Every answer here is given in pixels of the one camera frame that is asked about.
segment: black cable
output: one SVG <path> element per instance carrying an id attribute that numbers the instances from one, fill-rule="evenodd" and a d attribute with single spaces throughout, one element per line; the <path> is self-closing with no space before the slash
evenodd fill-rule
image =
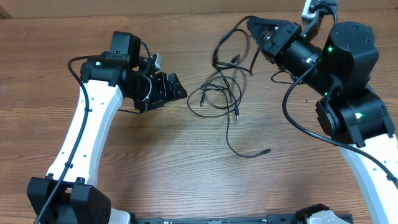
<path id="1" fill-rule="evenodd" d="M 293 124 L 293 126 L 295 126 L 298 130 L 300 130 L 301 132 L 303 132 L 303 133 L 305 133 L 305 134 L 307 134 L 307 135 L 309 135 L 309 136 L 311 136 L 311 137 L 314 137 L 314 138 L 316 138 L 316 139 L 319 139 L 319 140 L 321 140 L 321 141 L 330 143 L 330 144 L 335 145 L 335 146 L 343 147 L 343 148 L 345 148 L 345 149 L 347 149 L 347 150 L 353 151 L 353 152 L 355 152 L 355 153 L 358 153 L 358 154 L 360 154 L 360 155 L 362 155 L 362 156 L 364 156 L 364 157 L 370 159 L 372 162 L 374 162 L 376 165 L 378 165 L 378 166 L 387 174 L 387 176 L 389 177 L 389 179 L 390 179 L 391 181 L 393 181 L 393 183 L 395 184 L 395 186 L 396 186 L 397 189 L 398 189 L 398 178 L 395 177 L 394 174 L 392 174 L 392 172 L 391 172 L 385 165 L 383 165 L 383 163 L 381 163 L 380 161 L 378 161 L 377 159 L 375 159 L 373 156 L 371 156 L 371 155 L 369 155 L 368 153 L 363 152 L 363 151 L 361 151 L 361 150 L 359 150 L 359 149 L 357 149 L 357 148 L 355 148 L 355 147 L 353 147 L 353 146 L 350 146 L 350 145 L 344 144 L 344 143 L 342 143 L 342 142 L 338 142 L 338 141 L 335 141 L 335 140 L 326 138 L 326 137 L 321 136 L 321 135 L 319 135 L 319 134 L 317 134 L 317 133 L 314 133 L 314 132 L 312 132 L 312 131 L 309 131 L 309 130 L 305 129 L 303 126 L 301 126 L 301 125 L 299 125 L 298 123 L 296 123 L 296 122 L 290 117 L 289 113 L 287 112 L 287 99 L 289 98 L 289 95 L 291 94 L 291 92 L 293 91 L 293 89 L 297 86 L 297 84 L 298 84 L 299 82 L 301 82 L 302 80 L 304 80 L 304 79 L 308 76 L 308 74 L 310 74 L 310 72 L 311 72 L 317 65 L 318 65 L 317 63 L 315 63 L 314 65 L 312 65 L 312 67 L 310 67 L 310 68 L 309 68 L 309 69 L 308 69 L 308 70 L 307 70 L 295 83 L 293 83 L 292 86 L 287 90 L 287 92 L 286 92 L 286 94 L 285 94 L 285 96 L 284 96 L 284 100 L 283 100 L 283 102 L 282 102 L 282 110 L 283 110 L 283 112 L 284 112 L 284 115 L 285 115 L 286 119 L 287 119 L 291 124 Z"/>
<path id="2" fill-rule="evenodd" d="M 42 207 L 42 209 L 41 209 L 39 215 L 37 216 L 34 224 L 38 224 L 39 223 L 40 219 L 43 217 L 44 212 L 50 206 L 52 199 L 54 198 L 55 194 L 57 193 L 58 189 L 60 188 L 60 185 L 61 185 L 63 179 L 65 178 L 65 176 L 66 176 L 66 174 L 68 172 L 68 169 L 69 169 L 69 167 L 70 167 L 70 165 L 72 163 L 73 156 L 76 153 L 77 147 L 79 145 L 79 142 L 81 140 L 81 137 L 82 137 L 83 132 L 84 132 L 85 127 L 86 127 L 88 112 L 91 111 L 90 110 L 90 106 L 89 106 L 88 94 L 87 94 L 87 90 L 86 90 L 86 87 L 84 86 L 83 82 L 80 80 L 79 76 L 75 73 L 75 71 L 73 71 L 72 62 L 77 61 L 77 60 L 87 59 L 89 57 L 90 56 L 76 57 L 76 58 L 71 59 L 68 62 L 69 71 L 72 73 L 72 75 L 75 77 L 76 81 L 79 83 L 79 85 L 81 87 L 81 90 L 83 91 L 83 94 L 85 96 L 85 101 L 86 101 L 85 114 L 84 114 L 84 117 L 83 117 L 83 122 L 81 123 L 81 128 L 80 128 L 79 134 L 78 134 L 78 136 L 76 138 L 76 141 L 75 141 L 75 145 L 73 145 L 73 148 L 72 148 L 72 151 L 71 151 L 71 153 L 69 155 L 68 161 L 65 163 L 65 168 L 63 169 L 62 174 L 61 174 L 60 178 L 58 179 L 57 184 L 55 184 L 54 189 L 51 191 L 50 196 L 48 197 L 47 201 L 45 202 L 44 206 Z"/>
<path id="3" fill-rule="evenodd" d="M 334 91 L 336 88 L 338 88 L 340 85 L 342 85 L 342 82 L 341 82 L 341 80 L 340 80 L 339 78 L 335 78 L 334 76 L 331 76 L 331 79 L 332 79 L 333 81 L 332 81 L 332 83 L 331 83 L 331 85 L 330 85 L 330 87 L 329 87 L 328 92 L 325 93 L 325 96 L 326 96 L 326 97 L 323 99 L 324 104 L 325 104 L 325 111 L 326 111 L 326 114 L 329 113 L 329 107 L 330 107 L 330 105 L 329 105 L 329 100 L 330 100 L 330 96 L 333 94 L 333 91 Z"/>
<path id="4" fill-rule="evenodd" d="M 259 55 L 259 52 L 260 52 L 260 48 L 258 48 L 256 54 L 253 57 L 253 61 L 251 63 L 250 69 L 246 69 L 244 67 L 240 67 L 239 66 L 244 61 L 244 59 L 248 56 L 249 49 L 250 49 L 250 38 L 249 38 L 248 33 L 246 31 L 242 30 L 242 29 L 238 29 L 238 26 L 243 21 L 245 21 L 246 19 L 249 19 L 250 17 L 253 17 L 253 16 L 246 16 L 243 19 L 241 19 L 234 26 L 233 29 L 231 29 L 226 35 L 224 35 L 223 38 L 221 38 L 221 40 L 218 42 L 218 44 L 217 44 L 217 46 L 216 46 L 216 48 L 215 48 L 215 50 L 213 52 L 213 56 L 212 56 L 212 62 L 213 62 L 212 66 L 216 69 L 216 72 L 213 73 L 210 76 L 210 81 L 208 81 L 207 83 L 202 84 L 199 88 L 197 88 L 195 91 L 193 91 L 189 95 L 189 97 L 187 99 L 188 108 L 192 111 L 192 113 L 194 113 L 195 115 L 197 115 L 197 116 L 199 116 L 201 118 L 219 118 L 219 117 L 227 115 L 228 119 L 227 119 L 227 127 L 226 127 L 226 143 L 227 143 L 228 147 L 237 156 L 242 157 L 242 158 L 247 158 L 247 159 L 255 158 L 255 157 L 258 157 L 260 155 L 267 154 L 267 153 L 271 152 L 271 149 L 266 149 L 266 150 L 261 151 L 260 153 L 255 154 L 255 155 L 251 155 L 251 156 L 242 155 L 242 154 L 236 152 L 232 148 L 232 146 L 229 143 L 229 139 L 228 139 L 229 125 L 230 125 L 230 113 L 235 112 L 236 117 L 239 118 L 239 105 L 241 104 L 242 96 L 244 95 L 244 92 L 245 92 L 245 89 L 246 89 L 246 75 L 245 75 L 244 71 L 250 73 L 250 75 L 252 76 L 252 70 L 253 70 L 254 63 L 256 62 L 257 56 Z M 218 60 L 218 51 L 219 51 L 221 45 L 224 42 L 226 42 L 232 36 L 232 34 L 234 32 L 242 32 L 244 34 L 244 36 L 246 38 L 246 50 L 245 50 L 245 53 L 244 53 L 242 58 L 241 58 L 241 56 L 239 54 L 237 56 L 233 57 L 232 60 L 231 60 L 231 63 L 220 62 Z M 237 81 L 234 78 L 226 76 L 222 72 L 223 70 L 229 70 L 229 69 L 232 69 L 232 68 L 235 69 L 235 70 L 239 70 L 243 74 L 243 77 L 245 78 L 245 88 L 243 90 L 241 89 L 241 87 L 239 86 L 239 84 L 237 83 Z M 212 78 L 212 76 L 216 75 L 217 73 L 219 73 L 220 76 Z M 223 79 L 225 86 L 221 86 L 221 85 L 217 85 L 217 84 L 213 84 L 212 83 L 214 80 L 217 80 L 219 78 Z M 231 80 L 238 87 L 238 90 L 239 90 L 238 99 L 235 97 L 233 91 L 231 90 L 231 85 L 229 84 L 228 80 Z M 199 90 L 203 91 L 202 96 L 201 96 L 201 100 L 200 100 L 200 106 L 203 106 L 203 104 L 205 102 L 206 92 L 208 92 L 208 91 L 219 91 L 219 92 L 222 92 L 222 94 L 224 94 L 224 97 L 225 97 L 226 106 L 216 106 L 212 102 L 210 102 L 210 101 L 208 101 L 208 102 L 209 102 L 210 106 L 212 106 L 214 108 L 221 109 L 221 110 L 227 109 L 227 112 L 225 112 L 223 114 L 215 115 L 215 116 L 205 116 L 205 115 L 202 115 L 202 114 L 197 113 L 196 111 L 194 111 L 191 108 L 191 106 L 189 105 L 189 100 L 192 97 L 192 95 L 194 93 L 196 93 L 197 91 L 199 91 Z M 228 92 L 228 94 L 229 94 L 229 97 L 230 97 L 231 102 L 232 102 L 231 104 L 228 103 L 228 97 L 227 97 L 226 92 Z"/>
<path id="5" fill-rule="evenodd" d="M 136 111 L 131 111 L 131 110 L 125 110 L 125 109 L 118 109 L 120 112 L 126 112 L 126 113 L 132 113 L 132 114 L 141 114 L 140 112 Z"/>
<path id="6" fill-rule="evenodd" d="M 293 84 L 293 83 L 284 82 L 284 81 L 277 81 L 277 80 L 274 79 L 275 76 L 277 76 L 278 74 L 281 74 L 281 73 L 288 73 L 290 75 L 290 77 L 292 76 L 292 74 L 290 72 L 288 72 L 286 70 L 281 70 L 281 71 L 278 71 L 278 72 L 276 72 L 275 74 L 273 74 L 271 76 L 271 81 L 273 83 L 277 83 L 277 84 L 289 84 L 289 85 Z"/>
<path id="7" fill-rule="evenodd" d="M 145 49 L 147 50 L 147 53 L 148 53 L 148 57 L 150 57 L 150 53 L 149 53 L 149 49 L 148 49 L 148 46 L 147 46 L 147 44 L 145 44 L 145 42 L 144 41 L 141 41 L 141 44 L 145 47 Z"/>
<path id="8" fill-rule="evenodd" d="M 335 25 L 337 25 L 337 23 L 338 23 L 337 13 L 331 6 L 329 6 L 328 4 L 321 3 L 318 5 L 318 7 L 324 7 L 327 11 L 329 11 L 329 13 L 333 15 L 333 21 L 334 21 Z"/>

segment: cable plug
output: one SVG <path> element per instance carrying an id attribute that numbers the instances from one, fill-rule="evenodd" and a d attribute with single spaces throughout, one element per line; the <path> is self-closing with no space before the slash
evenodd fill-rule
<path id="1" fill-rule="evenodd" d="M 235 116 L 236 116 L 236 119 L 239 119 L 239 108 L 238 107 L 235 107 Z"/>
<path id="2" fill-rule="evenodd" d="M 203 94 L 200 98 L 200 107 L 202 107 L 204 103 L 205 103 L 205 92 L 203 91 Z"/>
<path id="3" fill-rule="evenodd" d="M 260 155 L 268 154 L 268 153 L 270 153 L 271 151 L 272 151 L 272 149 L 266 149 L 266 150 L 260 152 Z"/>
<path id="4" fill-rule="evenodd" d="M 231 63 L 235 63 L 236 61 L 240 61 L 240 59 L 241 59 L 241 55 L 238 54 L 237 56 L 232 58 Z"/>

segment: wooden table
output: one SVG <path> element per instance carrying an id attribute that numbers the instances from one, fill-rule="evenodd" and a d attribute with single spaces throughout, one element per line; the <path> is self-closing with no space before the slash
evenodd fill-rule
<path id="1" fill-rule="evenodd" d="M 26 196 L 31 177 L 44 177 L 63 144 L 78 99 L 67 69 L 72 57 L 108 50 L 112 32 L 132 32 L 164 56 L 191 93 L 214 71 L 210 56 L 220 38 L 246 14 L 114 16 L 0 21 L 0 222 L 32 223 Z M 300 12 L 264 12 L 261 17 L 299 22 Z M 380 59 L 370 84 L 398 124 L 398 11 L 340 11 L 340 21 L 370 25 Z M 323 47 L 331 18 L 313 41 Z M 245 48 L 235 35 L 221 48 L 230 60 Z M 256 49 L 251 41 L 248 66 Z M 78 70 L 79 63 L 74 65 Z M 118 113 L 99 166 L 98 188 L 113 207 L 138 217 L 248 217 L 294 213 L 316 203 L 371 223 L 354 176 L 338 148 L 312 139 L 284 118 L 287 85 L 270 81 L 275 65 L 260 57 L 248 77 L 239 121 L 230 139 L 242 153 L 272 148 L 257 159 L 235 156 L 225 142 L 226 117 L 204 119 L 186 100 L 145 115 Z M 281 80 L 289 80 L 281 75 Z M 219 113 L 199 96 L 192 105 Z M 320 96 L 299 86 L 289 110 L 305 127 L 321 133 L 315 112 Z M 132 108 L 125 100 L 123 108 Z"/>

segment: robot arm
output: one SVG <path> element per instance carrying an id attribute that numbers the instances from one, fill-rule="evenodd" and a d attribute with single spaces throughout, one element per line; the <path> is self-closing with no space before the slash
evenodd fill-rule
<path id="1" fill-rule="evenodd" d="M 331 136 L 328 142 L 351 145 L 376 159 L 379 164 L 340 148 L 361 187 L 373 223 L 398 223 L 395 127 L 385 104 L 367 85 L 379 56 L 373 32 L 358 22 L 342 22 L 332 28 L 323 49 L 310 43 L 320 26 L 320 12 L 310 12 L 317 9 L 313 4 L 333 2 L 307 0 L 303 19 L 309 20 L 309 25 L 304 31 L 296 23 L 258 17 L 248 20 L 248 29 L 270 63 L 290 71 L 294 81 L 303 76 L 308 86 L 324 96 L 316 111 L 322 130 Z M 309 37 L 306 34 L 311 30 L 315 32 Z"/>
<path id="2" fill-rule="evenodd" d="M 138 37 L 115 32 L 111 50 L 88 57 L 81 66 L 80 79 L 85 88 L 80 88 L 76 112 L 61 151 L 45 179 L 33 177 L 29 182 L 27 195 L 38 214 L 36 223 L 133 222 L 130 213 L 111 208 L 110 199 L 95 188 L 111 122 L 125 97 L 132 98 L 134 107 L 141 113 L 187 97 L 176 74 L 155 74 L 161 69 L 162 57 L 159 54 L 148 58 L 139 56 L 140 45 Z M 139 67 L 138 71 L 131 69 L 134 67 Z M 83 134 L 72 154 L 87 111 Z M 66 168 L 70 156 L 73 159 Z"/>

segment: green led light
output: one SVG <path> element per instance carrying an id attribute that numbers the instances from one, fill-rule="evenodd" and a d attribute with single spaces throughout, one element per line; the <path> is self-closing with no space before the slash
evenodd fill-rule
<path id="1" fill-rule="evenodd" d="M 361 114 L 361 113 L 355 113 L 355 117 L 356 117 L 356 119 L 362 118 L 362 117 L 363 117 L 363 114 Z"/>

